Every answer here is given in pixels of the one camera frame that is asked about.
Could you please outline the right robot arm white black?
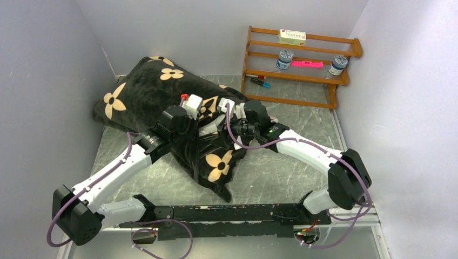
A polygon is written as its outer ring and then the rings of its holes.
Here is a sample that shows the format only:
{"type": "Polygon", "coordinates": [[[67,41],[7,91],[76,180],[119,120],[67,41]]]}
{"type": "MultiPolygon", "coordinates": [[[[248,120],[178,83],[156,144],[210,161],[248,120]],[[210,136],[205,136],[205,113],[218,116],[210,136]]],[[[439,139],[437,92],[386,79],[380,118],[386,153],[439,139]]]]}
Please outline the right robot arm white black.
{"type": "Polygon", "coordinates": [[[258,148],[268,148],[289,155],[320,171],[328,178],[328,184],[307,194],[299,203],[297,217],[300,222],[313,222],[320,212],[332,208],[351,210],[355,205],[364,208],[354,219],[367,214],[372,205],[368,189],[372,183],[359,154],[348,149],[345,152],[327,148],[310,141],[285,125],[275,124],[264,116],[266,129],[255,129],[258,148]]]}

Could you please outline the black pillowcase with beige flowers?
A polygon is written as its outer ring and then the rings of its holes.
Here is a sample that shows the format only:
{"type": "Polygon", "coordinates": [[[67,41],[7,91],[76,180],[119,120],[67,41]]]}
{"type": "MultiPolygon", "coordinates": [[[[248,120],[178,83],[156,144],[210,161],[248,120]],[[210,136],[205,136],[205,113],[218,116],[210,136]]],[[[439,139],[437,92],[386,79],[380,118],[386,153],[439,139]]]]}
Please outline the black pillowcase with beige flowers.
{"type": "Polygon", "coordinates": [[[179,105],[183,94],[201,97],[203,105],[195,139],[176,142],[171,154],[199,185],[230,202],[232,195],[226,185],[246,150],[211,144],[208,137],[199,136],[199,128],[216,118],[222,98],[244,105],[248,98],[239,91],[196,76],[165,57],[144,57],[112,91],[95,103],[92,117],[117,130],[140,133],[152,128],[169,106],[179,105]]]}

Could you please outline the blue white jar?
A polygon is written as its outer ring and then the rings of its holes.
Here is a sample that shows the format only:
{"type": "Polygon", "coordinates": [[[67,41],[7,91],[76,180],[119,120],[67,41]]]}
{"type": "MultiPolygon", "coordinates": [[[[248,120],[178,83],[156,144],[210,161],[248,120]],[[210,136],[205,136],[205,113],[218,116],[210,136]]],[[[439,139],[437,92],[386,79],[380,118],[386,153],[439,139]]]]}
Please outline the blue white jar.
{"type": "Polygon", "coordinates": [[[293,53],[290,50],[281,50],[278,55],[276,66],[278,69],[286,70],[293,60],[293,53]]]}
{"type": "Polygon", "coordinates": [[[329,65],[328,72],[333,76],[339,76],[348,65],[348,59],[343,55],[336,56],[329,65]]]}

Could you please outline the wooden shelf rack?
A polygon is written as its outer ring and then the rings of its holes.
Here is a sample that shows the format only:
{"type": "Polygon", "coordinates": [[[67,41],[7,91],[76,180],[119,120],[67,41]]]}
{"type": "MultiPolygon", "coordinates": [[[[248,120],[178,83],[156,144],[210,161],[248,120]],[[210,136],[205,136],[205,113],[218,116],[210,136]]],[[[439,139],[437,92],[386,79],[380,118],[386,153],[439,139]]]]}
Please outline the wooden shelf rack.
{"type": "Polygon", "coordinates": [[[338,105],[336,90],[339,86],[348,85],[350,77],[346,67],[339,75],[330,73],[328,69],[337,56],[344,56],[348,60],[361,58],[363,48],[360,40],[309,34],[305,44],[295,46],[279,43],[279,32],[275,29],[249,26],[242,69],[241,92],[251,99],[261,101],[335,109],[338,105]],[[277,67],[277,60],[282,50],[291,51],[294,62],[322,63],[323,66],[290,66],[282,70],[277,67]],[[324,87],[326,101],[319,103],[249,93],[248,89],[252,86],[250,79],[255,76],[261,79],[281,79],[286,82],[319,84],[324,87]]]}

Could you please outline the right blue white jar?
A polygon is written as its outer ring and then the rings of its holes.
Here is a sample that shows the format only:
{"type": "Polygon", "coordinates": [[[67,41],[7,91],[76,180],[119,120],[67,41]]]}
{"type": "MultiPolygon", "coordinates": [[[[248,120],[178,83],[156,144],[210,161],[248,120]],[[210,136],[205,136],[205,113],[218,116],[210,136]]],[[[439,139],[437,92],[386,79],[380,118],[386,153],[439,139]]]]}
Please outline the right blue white jar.
{"type": "Polygon", "coordinates": [[[329,65],[328,72],[333,76],[339,76],[348,65],[348,59],[343,55],[336,56],[329,65]]]}

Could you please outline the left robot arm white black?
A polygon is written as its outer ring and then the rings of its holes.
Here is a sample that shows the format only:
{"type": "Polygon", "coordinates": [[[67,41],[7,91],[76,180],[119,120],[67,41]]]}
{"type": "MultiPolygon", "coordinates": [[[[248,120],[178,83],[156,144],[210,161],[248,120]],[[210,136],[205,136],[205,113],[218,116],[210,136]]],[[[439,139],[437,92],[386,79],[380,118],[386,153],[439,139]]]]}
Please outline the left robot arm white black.
{"type": "Polygon", "coordinates": [[[143,195],[121,202],[104,201],[131,177],[168,154],[174,142],[193,132],[198,117],[198,108],[184,104],[168,107],[152,128],[128,134],[128,147],[103,169],[72,188],[57,188],[48,232],[57,225],[71,242],[82,246],[107,227],[127,222],[147,227],[157,220],[155,205],[143,195]]]}

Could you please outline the red white marker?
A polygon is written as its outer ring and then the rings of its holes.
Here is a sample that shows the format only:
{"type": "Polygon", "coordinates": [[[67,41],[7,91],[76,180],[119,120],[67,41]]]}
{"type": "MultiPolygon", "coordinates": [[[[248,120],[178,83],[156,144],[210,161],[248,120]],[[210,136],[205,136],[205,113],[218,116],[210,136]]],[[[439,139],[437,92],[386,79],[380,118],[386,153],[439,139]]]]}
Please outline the red white marker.
{"type": "Polygon", "coordinates": [[[266,79],[266,76],[254,75],[254,74],[245,74],[246,77],[259,78],[261,80],[266,79]]]}

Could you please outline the black blue marker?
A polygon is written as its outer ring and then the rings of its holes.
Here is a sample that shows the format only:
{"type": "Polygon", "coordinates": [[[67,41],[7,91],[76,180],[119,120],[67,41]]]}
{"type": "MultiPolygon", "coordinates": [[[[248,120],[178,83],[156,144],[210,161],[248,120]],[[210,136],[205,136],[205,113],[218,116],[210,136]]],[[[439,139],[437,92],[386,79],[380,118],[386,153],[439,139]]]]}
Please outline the black blue marker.
{"type": "Polygon", "coordinates": [[[269,83],[267,83],[267,82],[265,82],[265,81],[263,81],[263,80],[261,80],[259,78],[255,78],[255,77],[251,77],[250,78],[250,82],[255,83],[255,84],[257,84],[259,86],[262,86],[264,88],[270,88],[271,87],[271,85],[269,83]]]}

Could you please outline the pink highlighter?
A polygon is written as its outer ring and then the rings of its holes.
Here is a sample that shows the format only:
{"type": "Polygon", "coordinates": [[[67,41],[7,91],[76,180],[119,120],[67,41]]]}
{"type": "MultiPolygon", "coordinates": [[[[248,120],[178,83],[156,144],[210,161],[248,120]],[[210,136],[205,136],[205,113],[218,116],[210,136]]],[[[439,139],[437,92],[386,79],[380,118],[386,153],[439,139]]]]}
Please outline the pink highlighter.
{"type": "Polygon", "coordinates": [[[312,68],[322,68],[324,66],[323,62],[312,62],[312,61],[292,61],[291,66],[295,67],[312,67],[312,68]]]}

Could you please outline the left blue white jar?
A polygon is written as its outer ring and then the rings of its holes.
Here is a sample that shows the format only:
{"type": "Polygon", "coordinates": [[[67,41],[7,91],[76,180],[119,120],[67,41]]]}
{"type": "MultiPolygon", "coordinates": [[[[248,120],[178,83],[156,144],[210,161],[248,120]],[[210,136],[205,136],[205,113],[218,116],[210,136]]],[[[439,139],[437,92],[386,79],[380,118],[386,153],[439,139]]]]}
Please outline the left blue white jar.
{"type": "Polygon", "coordinates": [[[278,69],[286,70],[293,60],[293,53],[290,50],[281,50],[278,55],[276,66],[278,69]]]}

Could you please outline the white pillow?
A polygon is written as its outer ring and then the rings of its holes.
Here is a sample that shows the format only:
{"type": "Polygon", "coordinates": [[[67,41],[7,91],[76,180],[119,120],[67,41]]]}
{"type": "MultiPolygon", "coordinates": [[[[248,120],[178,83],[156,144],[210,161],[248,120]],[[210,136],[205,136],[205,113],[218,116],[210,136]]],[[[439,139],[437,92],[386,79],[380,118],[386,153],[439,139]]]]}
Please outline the white pillow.
{"type": "Polygon", "coordinates": [[[218,110],[218,115],[216,118],[212,119],[210,123],[199,128],[199,136],[208,137],[211,144],[214,144],[218,147],[226,149],[235,149],[239,150],[246,148],[244,144],[244,137],[234,135],[232,133],[232,124],[238,119],[245,118],[245,112],[243,111],[244,105],[236,105],[234,107],[234,113],[231,118],[229,118],[225,113],[220,113],[218,110]]]}

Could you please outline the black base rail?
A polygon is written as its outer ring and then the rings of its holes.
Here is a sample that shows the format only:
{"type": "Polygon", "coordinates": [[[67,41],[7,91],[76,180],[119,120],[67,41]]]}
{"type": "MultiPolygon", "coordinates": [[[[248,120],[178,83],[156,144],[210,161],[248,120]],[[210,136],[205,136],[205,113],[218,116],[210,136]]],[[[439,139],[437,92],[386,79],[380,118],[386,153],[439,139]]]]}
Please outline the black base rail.
{"type": "Polygon", "coordinates": [[[160,241],[226,236],[275,236],[289,238],[299,229],[330,225],[326,212],[312,215],[296,203],[157,206],[137,222],[120,228],[153,227],[160,241]]]}

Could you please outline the white green box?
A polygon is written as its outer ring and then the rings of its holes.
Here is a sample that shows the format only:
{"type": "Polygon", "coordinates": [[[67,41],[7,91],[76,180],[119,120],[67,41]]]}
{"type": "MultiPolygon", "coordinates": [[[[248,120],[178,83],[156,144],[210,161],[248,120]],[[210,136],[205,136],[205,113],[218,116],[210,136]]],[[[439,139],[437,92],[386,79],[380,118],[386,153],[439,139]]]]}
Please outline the white green box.
{"type": "Polygon", "coordinates": [[[306,38],[306,33],[302,31],[280,29],[278,33],[278,43],[280,44],[305,46],[306,38]]]}

